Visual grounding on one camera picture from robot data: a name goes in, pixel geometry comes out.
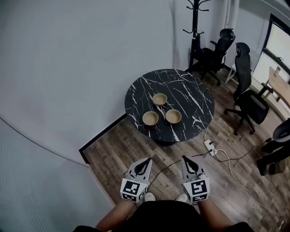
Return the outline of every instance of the power strip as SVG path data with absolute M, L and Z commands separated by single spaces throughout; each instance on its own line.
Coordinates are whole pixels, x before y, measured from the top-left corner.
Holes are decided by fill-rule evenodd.
M 215 156 L 215 148 L 213 146 L 213 143 L 210 140 L 206 140 L 204 142 L 205 147 L 207 148 L 207 150 L 209 151 L 211 156 Z

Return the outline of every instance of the beige bowl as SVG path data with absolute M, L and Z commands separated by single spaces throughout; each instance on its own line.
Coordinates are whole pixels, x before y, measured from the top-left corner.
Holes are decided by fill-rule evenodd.
M 170 123 L 178 123 L 181 118 L 181 113 L 178 110 L 168 110 L 166 112 L 166 120 Z
M 167 102 L 167 96 L 163 93 L 157 93 L 153 96 L 152 101 L 158 106 L 162 106 Z
M 146 112 L 142 117 L 143 122 L 148 126 L 155 125 L 158 122 L 158 119 L 158 114 L 153 111 Z

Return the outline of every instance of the white cable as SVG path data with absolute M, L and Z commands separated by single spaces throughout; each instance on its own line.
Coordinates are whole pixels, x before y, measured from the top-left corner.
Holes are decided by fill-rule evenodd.
M 251 194 L 251 192 L 250 192 L 250 191 L 249 191 L 245 186 L 241 185 L 241 184 L 237 181 L 237 179 L 236 179 L 236 177 L 234 176 L 234 174 L 232 173 L 231 166 L 230 166 L 230 159 L 229 159 L 227 153 L 226 153 L 223 149 L 217 149 L 216 152 L 219 151 L 219 150 L 222 151 L 222 152 L 227 156 L 227 160 L 228 160 L 228 168 L 230 169 L 230 172 L 231 172 L 233 178 L 235 179 L 235 181 L 238 183 L 238 185 L 240 185 L 241 187 L 243 187 L 243 188 L 244 188 L 244 189 L 245 189 L 245 190 L 246 190 L 246 191 L 251 195 L 251 197 L 253 198 L 253 200 L 254 200 L 258 205 L 264 207 L 265 209 L 269 210 L 270 212 L 272 212 L 272 213 L 274 213 L 274 214 L 277 214 L 277 215 L 279 215 L 279 216 L 283 216 L 283 214 L 279 214 L 279 213 L 277 213 L 277 212 L 274 212 L 273 210 L 267 208 L 266 206 L 264 206 L 264 205 L 258 203 L 258 202 L 255 200 L 255 198 L 253 197 L 253 195 Z
M 208 127 L 207 127 L 206 132 L 204 133 L 204 141 L 206 141 L 205 135 L 207 134 L 207 132 L 208 132 Z

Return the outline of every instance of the black marble table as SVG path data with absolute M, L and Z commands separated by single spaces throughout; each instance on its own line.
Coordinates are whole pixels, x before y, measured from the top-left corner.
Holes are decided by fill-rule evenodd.
M 163 106 L 156 106 L 152 97 L 156 93 L 167 96 Z M 179 110 L 182 120 L 177 124 L 166 121 L 170 109 Z M 188 72 L 176 69 L 160 69 L 138 78 L 125 97 L 125 110 L 130 122 L 138 131 L 161 145 L 189 140 L 204 131 L 214 114 L 214 100 L 210 90 Z M 154 111 L 159 121 L 147 126 L 142 116 Z

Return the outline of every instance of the white cube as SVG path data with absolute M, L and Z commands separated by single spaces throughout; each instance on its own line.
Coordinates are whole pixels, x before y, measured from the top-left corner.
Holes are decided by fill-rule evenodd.
M 207 199 L 210 193 L 208 178 L 183 183 L 182 186 L 191 203 Z
M 121 198 L 128 201 L 139 202 L 145 195 L 147 186 L 147 184 L 124 178 L 120 189 Z

